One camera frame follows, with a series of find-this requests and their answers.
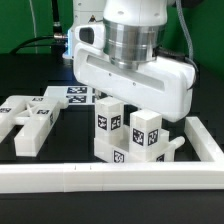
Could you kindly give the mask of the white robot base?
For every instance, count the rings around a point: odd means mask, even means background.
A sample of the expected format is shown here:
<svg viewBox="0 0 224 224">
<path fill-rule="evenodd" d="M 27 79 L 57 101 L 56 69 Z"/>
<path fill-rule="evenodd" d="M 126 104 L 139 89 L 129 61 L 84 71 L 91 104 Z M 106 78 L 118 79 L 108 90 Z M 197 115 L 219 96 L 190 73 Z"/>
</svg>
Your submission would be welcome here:
<svg viewBox="0 0 224 224">
<path fill-rule="evenodd" d="M 73 24 L 67 31 L 67 48 L 63 57 L 73 59 L 73 50 L 77 44 L 75 28 L 88 23 L 99 23 L 103 20 L 103 10 L 106 0 L 73 0 Z"/>
</svg>

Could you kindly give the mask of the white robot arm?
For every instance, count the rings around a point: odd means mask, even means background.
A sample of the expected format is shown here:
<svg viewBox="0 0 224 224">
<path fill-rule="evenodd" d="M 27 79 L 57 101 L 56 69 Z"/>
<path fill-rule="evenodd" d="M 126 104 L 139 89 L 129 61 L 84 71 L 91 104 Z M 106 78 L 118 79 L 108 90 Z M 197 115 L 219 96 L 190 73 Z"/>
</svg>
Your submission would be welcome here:
<svg viewBox="0 0 224 224">
<path fill-rule="evenodd" d="M 191 107 L 196 66 L 159 46 L 167 8 L 178 0 L 107 0 L 103 21 L 78 26 L 73 69 L 96 90 L 170 122 Z"/>
</svg>

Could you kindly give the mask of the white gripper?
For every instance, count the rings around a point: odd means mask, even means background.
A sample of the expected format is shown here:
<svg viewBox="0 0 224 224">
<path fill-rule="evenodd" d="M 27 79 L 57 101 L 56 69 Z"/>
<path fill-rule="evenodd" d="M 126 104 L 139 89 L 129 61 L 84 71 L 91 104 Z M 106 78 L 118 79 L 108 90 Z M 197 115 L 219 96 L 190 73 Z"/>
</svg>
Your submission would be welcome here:
<svg viewBox="0 0 224 224">
<path fill-rule="evenodd" d="M 156 56 L 157 34 L 156 27 L 112 22 L 78 26 L 76 79 L 170 122 L 182 119 L 191 108 L 196 71 L 189 63 Z"/>
</svg>

